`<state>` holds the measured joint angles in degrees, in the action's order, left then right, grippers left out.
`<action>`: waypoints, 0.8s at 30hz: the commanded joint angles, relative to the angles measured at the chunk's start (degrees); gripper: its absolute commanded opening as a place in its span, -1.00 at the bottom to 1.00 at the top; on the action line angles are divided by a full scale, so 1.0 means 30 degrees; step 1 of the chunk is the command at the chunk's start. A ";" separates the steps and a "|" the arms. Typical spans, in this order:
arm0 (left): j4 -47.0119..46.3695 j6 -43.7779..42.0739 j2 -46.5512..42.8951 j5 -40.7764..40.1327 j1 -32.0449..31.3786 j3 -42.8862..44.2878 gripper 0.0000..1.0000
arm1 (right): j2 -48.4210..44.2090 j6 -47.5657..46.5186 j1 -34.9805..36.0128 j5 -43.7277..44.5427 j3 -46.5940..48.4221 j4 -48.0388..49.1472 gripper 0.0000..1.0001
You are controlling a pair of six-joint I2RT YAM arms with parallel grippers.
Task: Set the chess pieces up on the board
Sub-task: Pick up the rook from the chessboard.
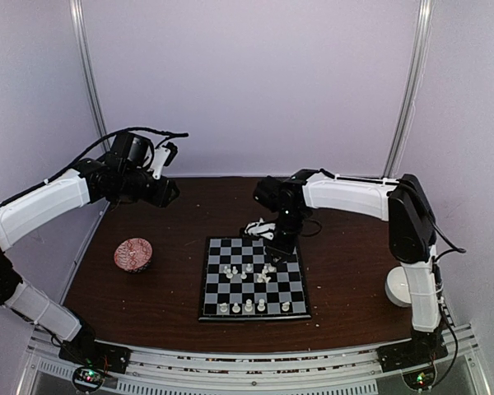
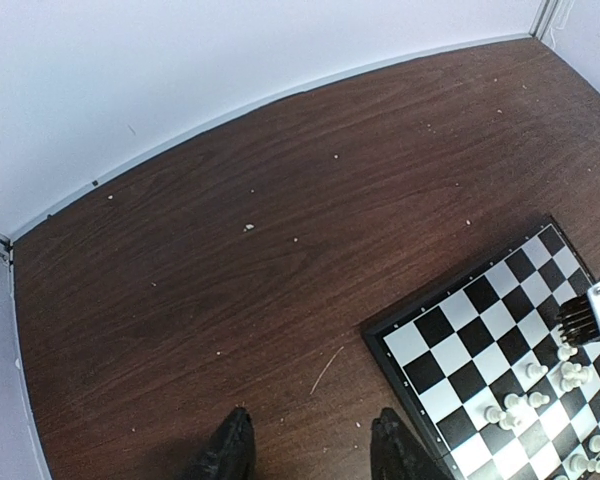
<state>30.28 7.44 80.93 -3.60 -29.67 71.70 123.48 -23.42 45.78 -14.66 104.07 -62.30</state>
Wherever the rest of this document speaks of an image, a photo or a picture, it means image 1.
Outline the black grey chessboard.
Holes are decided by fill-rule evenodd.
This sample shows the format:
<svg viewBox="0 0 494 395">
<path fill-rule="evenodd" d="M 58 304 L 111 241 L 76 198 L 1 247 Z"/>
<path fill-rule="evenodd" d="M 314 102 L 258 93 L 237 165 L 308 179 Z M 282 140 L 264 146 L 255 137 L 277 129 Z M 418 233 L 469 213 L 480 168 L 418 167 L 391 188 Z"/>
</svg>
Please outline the black grey chessboard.
<svg viewBox="0 0 494 395">
<path fill-rule="evenodd" d="M 232 321 L 280 321 L 310 319 L 310 302 L 305 280 L 301 251 L 296 247 L 286 262 L 272 263 L 265 251 L 264 239 L 251 240 L 240 237 L 208 237 L 203 261 L 203 278 L 200 290 L 198 320 L 200 322 Z M 246 272 L 247 264 L 253 265 L 252 272 Z M 256 278 L 268 266 L 271 277 L 268 284 L 257 283 Z M 238 274 L 227 277 L 224 267 L 238 268 Z M 247 278 L 242 280 L 242 271 Z M 260 299 L 265 300 L 266 309 L 257 310 Z M 246 300 L 252 300 L 253 312 L 244 311 Z M 282 303 L 289 301 L 287 312 Z M 228 303 L 228 310 L 222 314 L 219 304 Z M 240 312 L 232 312 L 237 303 Z"/>
</svg>

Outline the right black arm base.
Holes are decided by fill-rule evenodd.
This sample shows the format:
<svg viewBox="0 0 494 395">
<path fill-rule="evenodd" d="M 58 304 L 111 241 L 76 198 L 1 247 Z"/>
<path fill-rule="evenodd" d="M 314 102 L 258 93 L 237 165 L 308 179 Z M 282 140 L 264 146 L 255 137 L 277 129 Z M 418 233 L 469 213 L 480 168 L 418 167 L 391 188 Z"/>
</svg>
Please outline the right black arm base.
<svg viewBox="0 0 494 395">
<path fill-rule="evenodd" d="M 437 379 L 436 361 L 448 355 L 441 333 L 439 328 L 434 332 L 412 330 L 409 340 L 378 347 L 382 371 L 402 370 L 403 380 L 410 389 L 430 389 Z"/>
</svg>

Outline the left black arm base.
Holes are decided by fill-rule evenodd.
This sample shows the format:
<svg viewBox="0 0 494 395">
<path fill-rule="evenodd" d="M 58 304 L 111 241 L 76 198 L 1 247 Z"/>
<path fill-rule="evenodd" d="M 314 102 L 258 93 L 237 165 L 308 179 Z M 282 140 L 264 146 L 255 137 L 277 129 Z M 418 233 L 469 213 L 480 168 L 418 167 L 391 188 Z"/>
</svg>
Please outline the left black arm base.
<svg viewBox="0 0 494 395">
<path fill-rule="evenodd" d="M 86 337 L 72 342 L 60 341 L 56 337 L 58 357 L 77 365 L 72 372 L 72 385 L 79 392 L 92 394 L 104 385 L 116 382 L 116 374 L 127 370 L 131 351 L 124 346 L 98 342 Z"/>
</svg>

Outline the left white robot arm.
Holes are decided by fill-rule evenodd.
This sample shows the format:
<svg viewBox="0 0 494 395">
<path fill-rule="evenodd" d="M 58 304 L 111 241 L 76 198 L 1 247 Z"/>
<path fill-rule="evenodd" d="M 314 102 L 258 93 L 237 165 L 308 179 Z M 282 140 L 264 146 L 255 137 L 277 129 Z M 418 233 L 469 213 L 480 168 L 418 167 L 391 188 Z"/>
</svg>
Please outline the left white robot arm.
<svg viewBox="0 0 494 395">
<path fill-rule="evenodd" d="M 70 352 L 84 365 L 96 364 L 102 349 L 84 334 L 86 325 L 31 285 L 6 253 L 40 227 L 100 200 L 167 207 L 179 196 L 179 189 L 163 170 L 178 153 L 173 141 L 186 137 L 186 132 L 146 127 L 111 132 L 56 174 L 0 202 L 0 306 L 70 342 Z"/>
</svg>

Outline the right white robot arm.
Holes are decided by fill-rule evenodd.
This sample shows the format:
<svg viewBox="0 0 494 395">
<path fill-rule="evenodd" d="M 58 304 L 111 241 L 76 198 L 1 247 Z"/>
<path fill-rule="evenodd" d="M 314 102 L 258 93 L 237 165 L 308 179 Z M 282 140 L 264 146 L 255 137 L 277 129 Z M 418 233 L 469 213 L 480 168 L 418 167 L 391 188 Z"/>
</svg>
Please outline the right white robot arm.
<svg viewBox="0 0 494 395">
<path fill-rule="evenodd" d="M 347 211 L 387 223 L 389 251 L 408 281 L 412 329 L 420 332 L 407 343 L 406 357 L 420 364 L 436 351 L 431 333 L 441 321 L 436 217 L 415 175 L 377 179 L 303 169 L 286 179 L 262 178 L 253 197 L 276 218 L 251 222 L 244 233 L 266 239 L 270 256 L 278 261 L 291 256 L 314 209 Z"/>
</svg>

